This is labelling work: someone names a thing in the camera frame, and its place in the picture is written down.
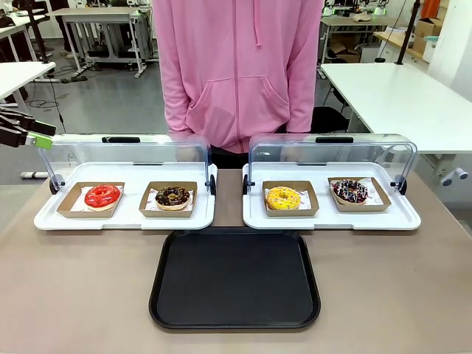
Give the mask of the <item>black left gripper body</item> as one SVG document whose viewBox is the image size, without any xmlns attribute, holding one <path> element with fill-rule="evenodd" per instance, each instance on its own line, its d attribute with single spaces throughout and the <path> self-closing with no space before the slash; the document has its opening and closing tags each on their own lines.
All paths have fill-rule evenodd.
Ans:
<svg viewBox="0 0 472 354">
<path fill-rule="evenodd" d="M 29 114 L 6 108 L 1 109 L 1 144 L 12 148 L 30 145 L 28 137 L 34 119 Z"/>
</svg>

